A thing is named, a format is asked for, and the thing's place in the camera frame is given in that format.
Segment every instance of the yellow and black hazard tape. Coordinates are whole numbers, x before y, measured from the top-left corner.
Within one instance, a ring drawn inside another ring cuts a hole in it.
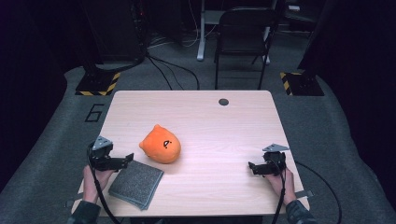
[[[291,91],[290,84],[289,84],[288,80],[286,79],[286,75],[299,76],[300,74],[301,73],[280,73],[280,78],[282,78],[283,87],[285,88],[287,95],[293,95],[293,92]]]
[[[86,96],[93,96],[93,95],[110,95],[113,92],[114,88],[116,88],[117,81],[119,80],[120,73],[114,75],[113,79],[111,80],[110,85],[108,86],[107,90],[105,91],[76,91],[76,95],[86,95]]]

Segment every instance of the human hand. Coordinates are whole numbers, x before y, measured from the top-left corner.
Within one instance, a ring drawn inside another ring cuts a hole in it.
[[[293,172],[288,168],[282,171],[282,175],[285,178],[285,196],[283,199],[283,204],[288,205],[292,201],[296,200],[297,197],[294,192],[294,177]],[[271,183],[275,193],[280,197],[280,192],[282,190],[282,178],[280,175],[266,175],[268,181]]]
[[[111,177],[111,175],[114,172],[115,172],[114,170],[95,171],[96,179],[99,181],[102,190],[106,187],[108,183],[108,179]],[[89,165],[86,165],[84,167],[83,174],[84,174],[84,192],[83,192],[82,200],[89,203],[96,203],[98,201],[98,192],[96,190],[96,186],[93,180],[93,175]]]

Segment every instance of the sleeve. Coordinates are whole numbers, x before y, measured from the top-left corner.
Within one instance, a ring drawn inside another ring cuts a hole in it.
[[[298,200],[294,200],[286,206],[286,213],[290,224],[317,224],[317,220]]]
[[[101,207],[95,203],[81,201],[76,211],[67,219],[67,224],[95,224]]]

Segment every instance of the person's left hand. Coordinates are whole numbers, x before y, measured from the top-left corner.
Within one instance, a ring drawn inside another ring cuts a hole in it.
[[[95,171],[96,179],[100,183],[100,187],[103,190],[107,183],[108,179],[114,173],[114,170],[107,171]],[[96,186],[93,180],[92,172],[90,166],[86,165],[83,170],[84,174],[84,192],[82,196],[82,200],[89,203],[96,203],[98,201],[98,192],[96,190]]]

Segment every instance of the gray carpet floor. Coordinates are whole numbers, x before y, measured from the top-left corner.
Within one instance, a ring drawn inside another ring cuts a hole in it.
[[[288,96],[280,79],[281,72],[299,72],[308,39],[303,35],[277,33],[271,48],[271,63],[266,67],[262,90],[270,91],[282,121],[294,159],[318,172],[332,186],[339,198],[343,223],[396,223],[395,211],[387,201],[375,174],[360,159],[350,138],[345,115],[320,78],[325,96]],[[201,90],[213,90],[216,42],[206,40],[205,60],[197,62],[198,43],[190,47],[169,43],[152,46],[148,52],[170,63],[184,66],[199,79]],[[221,90],[256,90],[259,70],[252,59],[221,61]],[[121,64],[107,64],[115,67]],[[173,90],[196,90],[189,73],[159,64]],[[82,68],[65,74],[68,88],[46,130],[31,153],[0,194],[0,223],[65,223],[70,208],[66,200],[73,197],[82,180],[86,164],[86,146],[99,134],[112,97],[78,96],[75,88],[84,75]],[[115,91],[170,90],[159,70],[149,60],[120,74]],[[85,122],[93,105],[102,111],[97,122]],[[311,171],[297,165],[304,187],[315,193],[309,199],[311,213],[319,223],[335,223],[338,206],[329,188]],[[272,216],[263,217],[271,223]],[[111,223],[100,217],[99,223]],[[287,223],[280,216],[277,223]]]

